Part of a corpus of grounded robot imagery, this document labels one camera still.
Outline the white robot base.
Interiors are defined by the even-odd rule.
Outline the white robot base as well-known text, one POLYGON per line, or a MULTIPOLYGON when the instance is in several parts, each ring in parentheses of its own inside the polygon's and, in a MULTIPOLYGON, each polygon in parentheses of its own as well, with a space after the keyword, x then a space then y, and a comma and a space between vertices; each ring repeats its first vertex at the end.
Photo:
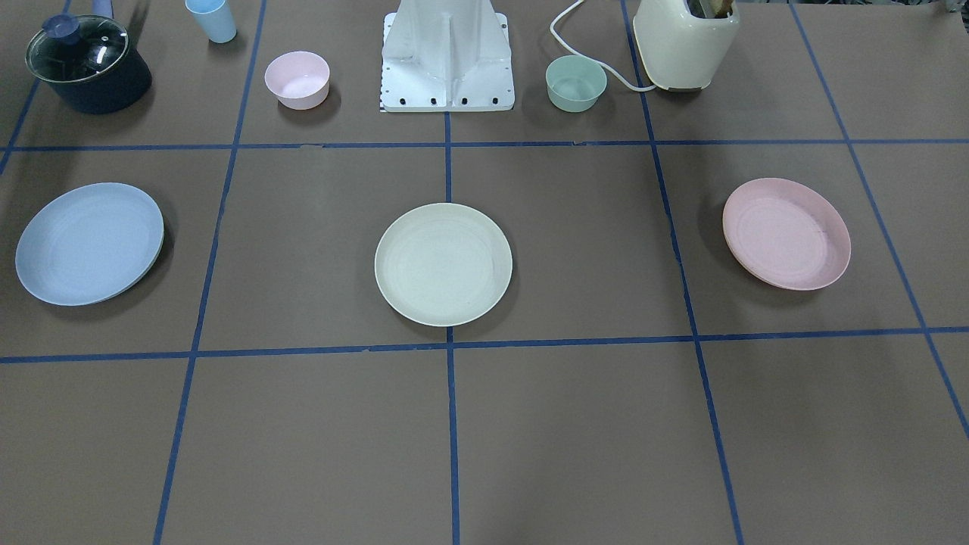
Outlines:
POLYGON ((509 21, 491 1, 401 1, 383 20, 385 113, 492 113, 516 103, 509 21))

